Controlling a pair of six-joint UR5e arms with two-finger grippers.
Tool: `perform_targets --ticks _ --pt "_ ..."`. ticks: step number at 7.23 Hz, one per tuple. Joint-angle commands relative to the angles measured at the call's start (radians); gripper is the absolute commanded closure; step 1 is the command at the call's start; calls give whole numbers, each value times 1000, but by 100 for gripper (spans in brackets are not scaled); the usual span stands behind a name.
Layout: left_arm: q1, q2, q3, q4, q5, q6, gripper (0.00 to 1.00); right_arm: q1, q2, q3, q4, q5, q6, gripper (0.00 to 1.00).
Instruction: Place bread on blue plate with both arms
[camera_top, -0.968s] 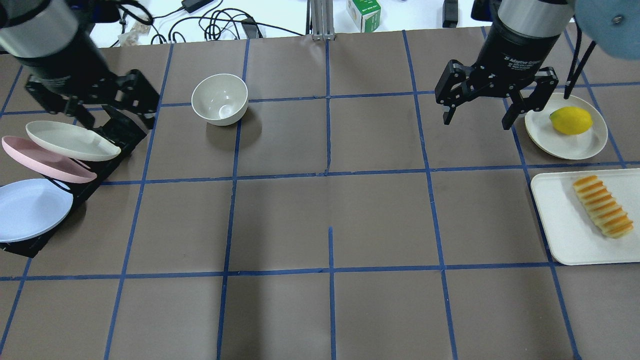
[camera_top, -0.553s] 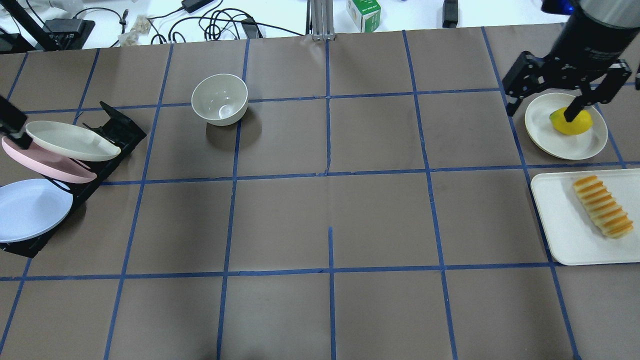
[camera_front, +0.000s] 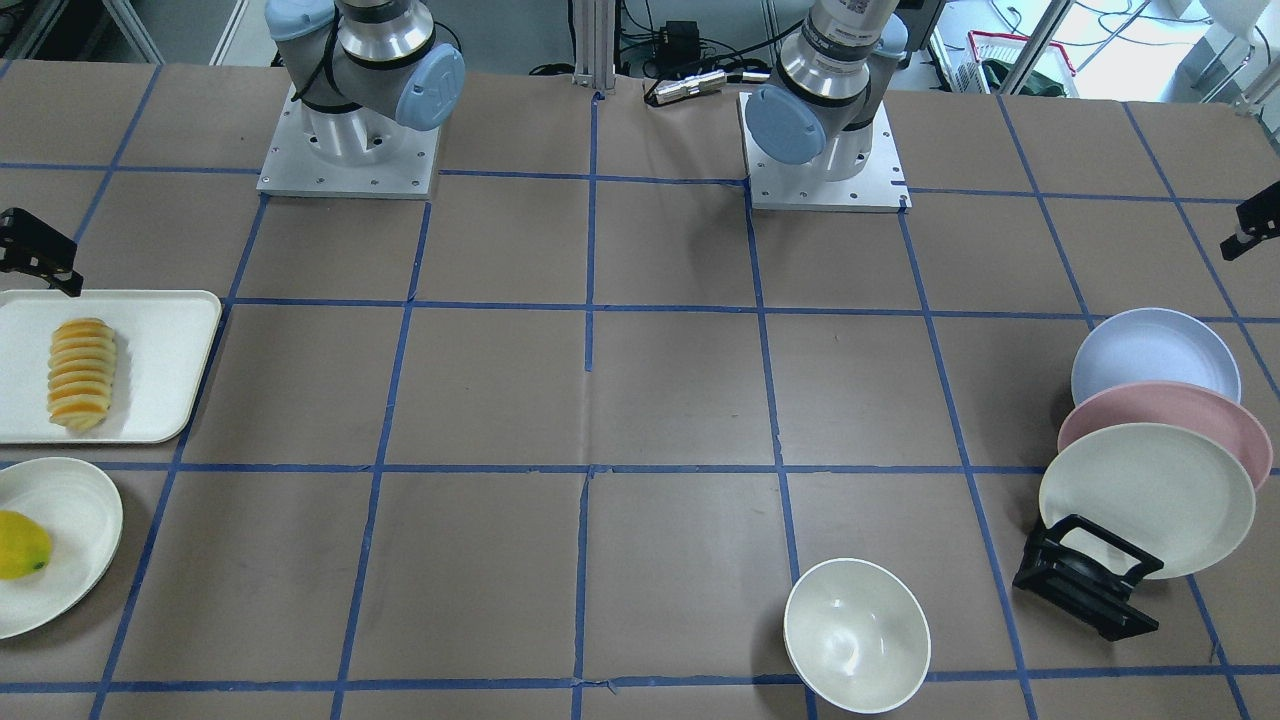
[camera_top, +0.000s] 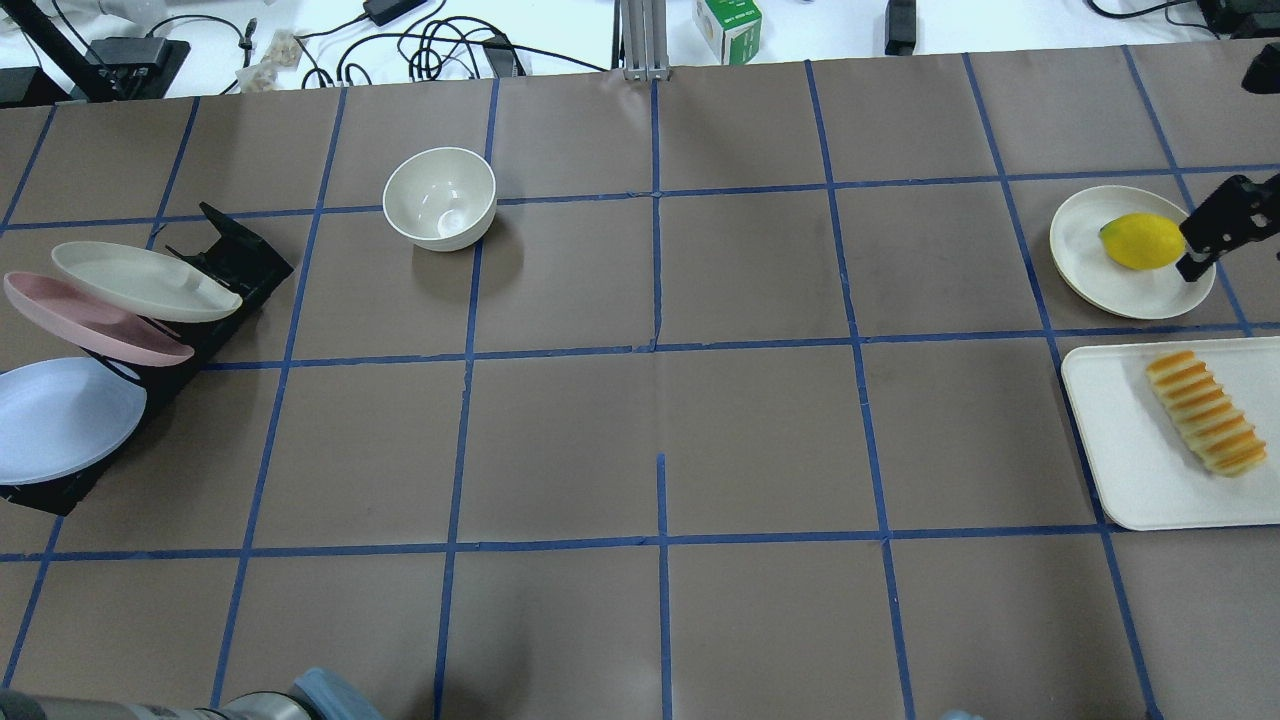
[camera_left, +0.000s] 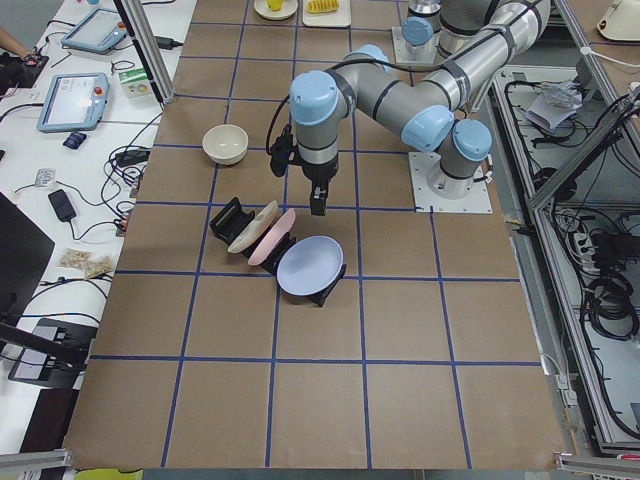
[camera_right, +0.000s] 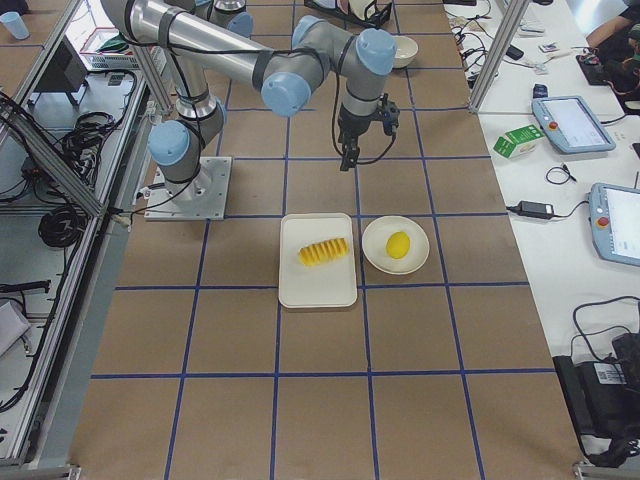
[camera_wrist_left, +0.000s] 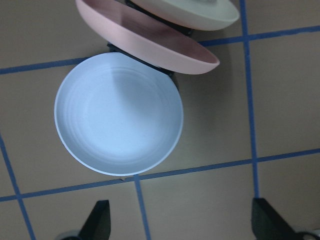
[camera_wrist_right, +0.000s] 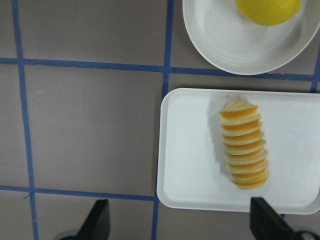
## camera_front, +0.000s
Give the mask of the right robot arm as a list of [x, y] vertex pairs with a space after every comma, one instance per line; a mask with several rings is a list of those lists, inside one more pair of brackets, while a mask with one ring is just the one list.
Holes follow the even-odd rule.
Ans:
[[270, 1], [280, 69], [9, 61], [3, 286], [413, 300], [465, 64], [424, 1]]

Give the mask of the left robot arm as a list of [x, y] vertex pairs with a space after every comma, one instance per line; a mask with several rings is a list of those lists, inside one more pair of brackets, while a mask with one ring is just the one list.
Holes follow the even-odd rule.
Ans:
[[786, 33], [765, 83], [740, 94], [751, 205], [905, 213], [902, 163], [883, 108], [905, 65], [896, 1], [817, 1]]

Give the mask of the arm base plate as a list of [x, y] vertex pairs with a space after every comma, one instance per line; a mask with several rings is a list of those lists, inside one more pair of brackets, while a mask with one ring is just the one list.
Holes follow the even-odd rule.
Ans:
[[367, 108], [315, 111], [285, 94], [256, 188], [276, 197], [428, 200], [442, 128], [416, 131]]
[[888, 108], [870, 126], [841, 133], [813, 161], [792, 165], [768, 156], [745, 122], [748, 92], [739, 95], [739, 120], [749, 170], [751, 205], [778, 211], [901, 213], [913, 206]]

